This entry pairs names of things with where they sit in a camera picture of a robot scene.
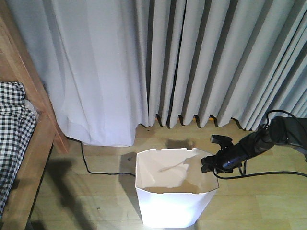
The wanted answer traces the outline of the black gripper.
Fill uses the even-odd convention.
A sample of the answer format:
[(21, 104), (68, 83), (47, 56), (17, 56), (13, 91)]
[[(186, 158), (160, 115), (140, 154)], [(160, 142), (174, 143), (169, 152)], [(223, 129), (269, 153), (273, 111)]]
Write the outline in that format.
[(242, 162), (251, 159), (254, 155), (253, 141), (215, 141), (221, 149), (214, 156), (201, 159), (201, 172), (232, 173), (233, 169), (241, 167)]

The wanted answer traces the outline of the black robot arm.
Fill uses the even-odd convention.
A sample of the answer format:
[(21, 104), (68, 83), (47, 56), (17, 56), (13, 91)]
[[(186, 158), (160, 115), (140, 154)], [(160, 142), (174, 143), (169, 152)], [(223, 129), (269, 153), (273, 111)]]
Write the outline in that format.
[(202, 158), (201, 171), (231, 173), (242, 162), (254, 158), (275, 145), (292, 147), (307, 154), (307, 119), (277, 116), (268, 127), (243, 137), (237, 144), (227, 136), (212, 135), (211, 142), (219, 144), (221, 149), (213, 156)]

